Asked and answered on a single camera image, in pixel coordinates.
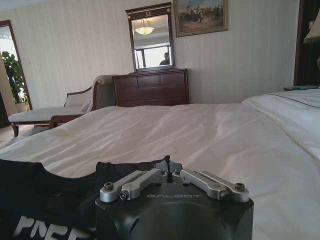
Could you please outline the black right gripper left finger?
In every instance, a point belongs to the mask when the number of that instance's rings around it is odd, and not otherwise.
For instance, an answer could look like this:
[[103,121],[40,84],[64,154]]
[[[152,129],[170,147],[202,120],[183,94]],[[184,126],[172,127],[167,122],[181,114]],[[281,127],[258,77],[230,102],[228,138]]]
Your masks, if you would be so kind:
[[170,156],[161,160],[140,163],[101,162],[99,164],[100,200],[113,202],[117,199],[133,200],[151,184],[168,181]]

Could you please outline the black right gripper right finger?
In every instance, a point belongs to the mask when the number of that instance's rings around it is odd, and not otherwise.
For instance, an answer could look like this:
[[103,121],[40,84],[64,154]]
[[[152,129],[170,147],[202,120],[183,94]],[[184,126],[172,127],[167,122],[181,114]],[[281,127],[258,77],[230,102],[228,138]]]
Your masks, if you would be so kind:
[[243,183],[232,183],[208,171],[183,169],[180,163],[168,162],[168,172],[174,183],[192,184],[215,200],[232,200],[237,203],[249,201],[249,191]]

